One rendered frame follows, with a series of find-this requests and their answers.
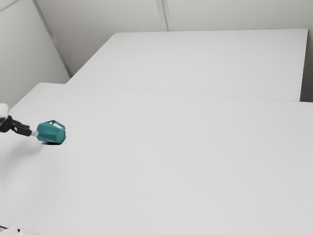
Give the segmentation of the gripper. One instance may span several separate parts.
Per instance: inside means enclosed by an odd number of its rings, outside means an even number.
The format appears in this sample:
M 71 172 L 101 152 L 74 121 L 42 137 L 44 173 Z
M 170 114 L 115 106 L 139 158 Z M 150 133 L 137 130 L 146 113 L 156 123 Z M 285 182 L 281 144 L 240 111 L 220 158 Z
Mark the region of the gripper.
M 2 123 L 0 123 L 0 132 L 6 133 L 9 130 L 13 130 L 15 133 L 23 136 L 38 136 L 37 131 L 32 131 L 30 129 L 30 126 L 20 123 L 19 121 L 13 120 L 12 117 L 9 115 L 6 120 L 4 120 Z

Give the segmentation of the teal faceted mug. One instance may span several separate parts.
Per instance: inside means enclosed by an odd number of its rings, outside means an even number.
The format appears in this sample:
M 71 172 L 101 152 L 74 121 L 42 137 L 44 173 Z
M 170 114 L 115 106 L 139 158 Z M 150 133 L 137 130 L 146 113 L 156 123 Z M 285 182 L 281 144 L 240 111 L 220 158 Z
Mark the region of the teal faceted mug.
M 56 120 L 40 123 L 37 126 L 39 141 L 62 144 L 66 138 L 66 127 Z

